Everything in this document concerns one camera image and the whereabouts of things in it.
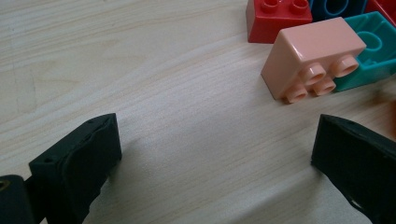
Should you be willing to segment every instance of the wood grain surface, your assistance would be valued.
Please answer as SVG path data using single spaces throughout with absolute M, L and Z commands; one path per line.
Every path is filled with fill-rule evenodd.
M 246 5 L 1 1 L 0 175 L 115 112 L 123 160 L 84 223 L 370 223 L 310 156 L 323 113 L 395 140 L 395 79 L 274 101 Z

